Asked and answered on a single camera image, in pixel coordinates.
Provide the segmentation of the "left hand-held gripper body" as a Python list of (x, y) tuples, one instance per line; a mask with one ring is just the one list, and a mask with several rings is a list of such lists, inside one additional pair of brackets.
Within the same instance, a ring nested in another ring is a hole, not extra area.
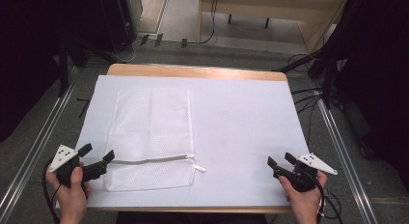
[(62, 184), (71, 188), (71, 174), (76, 167), (82, 167), (79, 152), (61, 145), (47, 167), (47, 173), (54, 176), (52, 185)]

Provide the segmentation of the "aluminium floor rail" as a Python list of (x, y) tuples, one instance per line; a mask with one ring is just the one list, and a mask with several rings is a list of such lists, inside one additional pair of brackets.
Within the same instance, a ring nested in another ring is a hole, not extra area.
[(70, 99), (82, 69), (68, 70), (68, 88), (59, 97), (59, 84), (52, 85), (27, 113), (14, 133), (0, 143), (0, 224), (7, 224), (24, 188), (37, 165), (49, 152), (55, 153), (59, 143), (47, 145)]
[(343, 139), (330, 109), (323, 101), (319, 103), (319, 109), (324, 123), (329, 131), (335, 151), (337, 152), (342, 171), (345, 174), (355, 204), (357, 205), (358, 211), (363, 219), (363, 223), (379, 224), (369, 197), (349, 156), (348, 150), (344, 145)]

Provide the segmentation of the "light wooden bench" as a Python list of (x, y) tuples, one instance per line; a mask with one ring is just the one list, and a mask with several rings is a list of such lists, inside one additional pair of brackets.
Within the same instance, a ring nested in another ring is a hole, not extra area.
[(317, 51), (329, 28), (341, 19), (346, 0), (217, 0), (216, 11), (297, 22), (307, 51)]

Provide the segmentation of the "person's dark clothing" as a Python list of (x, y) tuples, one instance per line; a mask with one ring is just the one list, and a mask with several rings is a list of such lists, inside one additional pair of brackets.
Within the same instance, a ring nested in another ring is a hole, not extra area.
[(122, 211), (116, 224), (267, 224), (267, 221), (257, 213)]

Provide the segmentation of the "black curtain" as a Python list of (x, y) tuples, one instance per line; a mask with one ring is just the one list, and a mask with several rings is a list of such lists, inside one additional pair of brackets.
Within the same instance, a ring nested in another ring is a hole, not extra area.
[(362, 147), (409, 191), (409, 0), (346, 0), (325, 46), (345, 61), (334, 84)]

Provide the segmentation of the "white mesh laundry bag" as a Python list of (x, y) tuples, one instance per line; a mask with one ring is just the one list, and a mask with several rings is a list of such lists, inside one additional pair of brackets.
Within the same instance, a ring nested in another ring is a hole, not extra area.
[(120, 91), (106, 148), (115, 154), (108, 165), (111, 192), (155, 190), (193, 184), (196, 171), (190, 91)]

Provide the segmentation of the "white table sheet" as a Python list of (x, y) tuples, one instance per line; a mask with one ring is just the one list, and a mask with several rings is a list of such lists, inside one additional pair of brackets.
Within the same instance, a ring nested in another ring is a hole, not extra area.
[(110, 192), (91, 183), (88, 206), (96, 210), (286, 209), (286, 195), (268, 166), (286, 166), (285, 154), (308, 150), (285, 80), (108, 76), (95, 84), (77, 144), (92, 144), (86, 163), (102, 159), (121, 90), (180, 88), (190, 92), (195, 159), (201, 171), (192, 185)]

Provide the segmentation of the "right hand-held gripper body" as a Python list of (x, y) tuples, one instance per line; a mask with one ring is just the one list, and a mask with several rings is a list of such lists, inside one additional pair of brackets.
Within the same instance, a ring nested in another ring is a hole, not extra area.
[(298, 162), (293, 165), (294, 168), (291, 173), (293, 174), (294, 179), (291, 180), (291, 185), (299, 192), (307, 192), (315, 188), (314, 180), (317, 177), (318, 171), (332, 175), (338, 173), (336, 169), (329, 166), (314, 153), (302, 154), (296, 158)]

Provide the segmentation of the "person's right hand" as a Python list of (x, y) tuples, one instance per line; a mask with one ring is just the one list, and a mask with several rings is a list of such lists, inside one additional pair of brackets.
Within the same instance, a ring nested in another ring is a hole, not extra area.
[(308, 192), (295, 190), (290, 181), (280, 176), (279, 181), (286, 192), (286, 199), (290, 202), (293, 217), (316, 217), (320, 206), (321, 193), (318, 188)]

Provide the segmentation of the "person's left hand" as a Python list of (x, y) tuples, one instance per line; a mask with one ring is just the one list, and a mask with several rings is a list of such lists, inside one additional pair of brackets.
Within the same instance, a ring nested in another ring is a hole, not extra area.
[(83, 170), (81, 167), (76, 167), (71, 174), (71, 188), (64, 185), (52, 185), (54, 176), (49, 175), (46, 171), (46, 181), (57, 191), (57, 201), (60, 205), (61, 218), (65, 216), (80, 216), (87, 215), (87, 197), (91, 195), (91, 186), (83, 182)]

